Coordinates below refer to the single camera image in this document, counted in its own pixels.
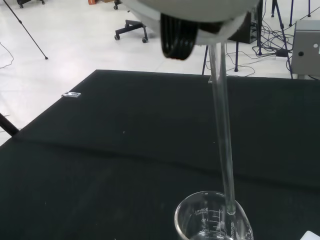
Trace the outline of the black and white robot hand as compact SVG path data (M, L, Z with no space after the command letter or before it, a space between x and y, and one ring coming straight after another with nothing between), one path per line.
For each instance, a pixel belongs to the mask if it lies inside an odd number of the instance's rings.
M166 58L186 60L196 45L230 38L257 0L125 0L123 4L159 34Z

